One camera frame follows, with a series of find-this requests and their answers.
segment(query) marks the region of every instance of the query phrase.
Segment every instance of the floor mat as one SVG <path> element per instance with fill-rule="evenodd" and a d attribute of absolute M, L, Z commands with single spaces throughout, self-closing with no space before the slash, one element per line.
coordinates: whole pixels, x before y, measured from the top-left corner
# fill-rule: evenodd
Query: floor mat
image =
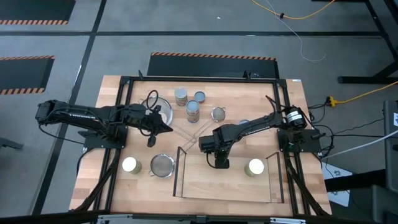
<path fill-rule="evenodd" d="M 147 75 L 242 77 L 244 71 L 252 77 L 279 78 L 276 59 L 271 57 L 167 52 L 151 54 Z"/>
<path fill-rule="evenodd" d="M 65 25 L 75 0 L 1 0 L 0 25 Z"/>
<path fill-rule="evenodd" d="M 54 56 L 0 57 L 0 95 L 42 93 Z"/>

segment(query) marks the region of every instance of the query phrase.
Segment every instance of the orange and black striped tape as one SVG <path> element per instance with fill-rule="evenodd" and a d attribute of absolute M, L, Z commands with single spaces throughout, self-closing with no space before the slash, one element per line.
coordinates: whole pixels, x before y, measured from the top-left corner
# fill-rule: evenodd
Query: orange and black striped tape
<path fill-rule="evenodd" d="M 42 93 L 45 88 L 16 88 L 16 89 L 8 89 L 1 90 L 0 95 L 11 95 L 11 94 L 29 94 L 29 93 Z"/>
<path fill-rule="evenodd" d="M 185 57 L 213 57 L 213 58 L 238 58 L 238 59 L 255 59 L 255 60 L 273 60 L 273 61 L 276 61 L 276 58 L 271 58 L 271 57 L 236 56 L 236 55 L 186 54 L 186 53 L 167 53 L 167 52 L 152 52 L 151 55 L 185 56 Z"/>
<path fill-rule="evenodd" d="M 44 59 L 44 58 L 55 59 L 55 56 L 46 55 L 46 56 L 30 56 L 30 57 L 0 57 L 0 60 L 23 60 L 23 59 Z"/>
<path fill-rule="evenodd" d="M 0 25 L 66 25 L 68 21 L 63 20 L 0 20 Z"/>

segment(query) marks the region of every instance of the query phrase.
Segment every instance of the tin can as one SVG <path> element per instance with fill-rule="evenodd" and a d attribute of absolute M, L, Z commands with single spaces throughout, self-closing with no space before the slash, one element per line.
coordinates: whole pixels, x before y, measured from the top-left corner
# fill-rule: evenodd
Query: tin can
<path fill-rule="evenodd" d="M 195 98 L 195 100 L 196 100 L 197 102 L 203 103 L 203 102 L 205 101 L 205 99 L 206 99 L 206 95 L 205 95 L 204 92 L 198 91 L 198 92 L 195 93 L 194 98 Z"/>
<path fill-rule="evenodd" d="M 188 92 L 186 89 L 180 87 L 174 91 L 175 102 L 179 106 L 185 106 L 188 102 Z"/>
<path fill-rule="evenodd" d="M 252 159 L 244 166 L 244 172 L 249 177 L 255 177 L 262 174 L 264 171 L 264 164 L 259 159 Z"/>
<path fill-rule="evenodd" d="M 142 165 L 135 158 L 127 157 L 123 160 L 122 168 L 131 174 L 138 174 L 141 171 Z"/>
<path fill-rule="evenodd" d="M 185 109 L 187 112 L 187 120 L 190 123 L 196 123 L 199 120 L 199 103 L 196 100 L 190 100 Z"/>

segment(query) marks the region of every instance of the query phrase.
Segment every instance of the wooden tabletop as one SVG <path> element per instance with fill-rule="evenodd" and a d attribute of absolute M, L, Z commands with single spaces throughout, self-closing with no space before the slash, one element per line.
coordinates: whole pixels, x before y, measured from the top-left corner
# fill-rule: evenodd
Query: wooden tabletop
<path fill-rule="evenodd" d="M 119 81 L 120 76 L 104 76 L 96 107 L 114 105 Z M 180 86 L 188 90 L 189 100 L 193 99 L 196 91 L 204 91 L 206 94 L 206 101 L 200 105 L 200 120 L 195 124 L 188 123 L 185 107 L 177 106 L 175 103 L 174 89 Z M 287 80 L 287 88 L 290 104 L 301 107 L 308 114 L 301 81 Z M 186 157 L 180 158 L 176 186 L 176 196 L 180 197 L 173 197 L 175 172 L 168 178 L 151 177 L 148 174 L 150 160 L 155 155 L 164 153 L 176 159 L 178 146 L 187 143 L 187 138 L 183 138 L 186 136 L 180 128 L 193 135 L 209 121 L 211 110 L 216 106 L 226 108 L 226 119 L 221 123 L 210 123 L 210 127 L 201 136 L 210 135 L 213 129 L 222 124 L 237 124 L 242 119 L 252 120 L 271 113 L 272 106 L 265 97 L 268 95 L 274 98 L 271 84 L 135 81 L 131 103 L 138 103 L 140 99 L 146 98 L 151 90 L 157 90 L 159 96 L 171 104 L 174 111 L 171 127 L 175 131 L 158 135 L 156 145 L 148 148 L 147 137 L 142 136 L 139 130 L 129 128 L 126 147 L 121 151 L 111 212 L 292 216 L 283 155 L 280 154 L 280 164 L 284 203 L 280 197 L 276 157 L 272 156 L 280 153 L 276 129 L 246 136 L 235 143 L 229 155 L 231 168 L 228 170 L 214 170 L 209 167 L 198 143 L 193 144 Z M 281 88 L 279 94 L 283 99 Z M 82 159 L 70 203 L 71 209 L 79 206 L 98 183 L 103 156 L 104 150 L 96 149 Z M 141 162 L 142 170 L 139 174 L 134 175 L 122 170 L 121 163 L 130 156 Z M 310 153 L 301 153 L 300 157 L 307 188 L 322 208 L 331 213 L 319 160 Z M 263 160 L 267 172 L 250 178 L 245 176 L 243 167 L 253 158 Z M 214 163 L 213 156 L 210 157 L 210 161 Z M 100 208 L 104 208 L 107 189 L 108 186 L 105 186 Z M 303 213 L 301 194 L 297 186 L 296 197 L 299 212 Z"/>

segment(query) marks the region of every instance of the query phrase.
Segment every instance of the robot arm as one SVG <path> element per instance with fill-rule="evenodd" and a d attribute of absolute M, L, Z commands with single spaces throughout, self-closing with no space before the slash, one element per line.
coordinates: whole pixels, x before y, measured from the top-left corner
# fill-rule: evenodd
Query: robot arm
<path fill-rule="evenodd" d="M 213 135 L 199 137 L 201 152 L 215 155 L 215 168 L 228 169 L 228 156 L 232 145 L 243 137 L 270 128 L 280 128 L 294 132 L 295 138 L 307 126 L 307 122 L 300 108 L 285 108 L 282 112 L 287 114 L 282 117 L 281 112 L 254 119 L 243 124 L 225 124 L 213 130 Z"/>
<path fill-rule="evenodd" d="M 89 131 L 80 131 L 85 138 L 99 137 L 108 141 L 117 141 L 120 126 L 131 126 L 140 130 L 149 131 L 148 146 L 155 144 L 155 136 L 160 133 L 173 131 L 167 126 L 159 114 L 160 106 L 146 114 L 148 109 L 144 105 L 117 105 L 93 108 L 50 100 L 39 104 L 36 120 L 39 125 L 66 123 Z"/>

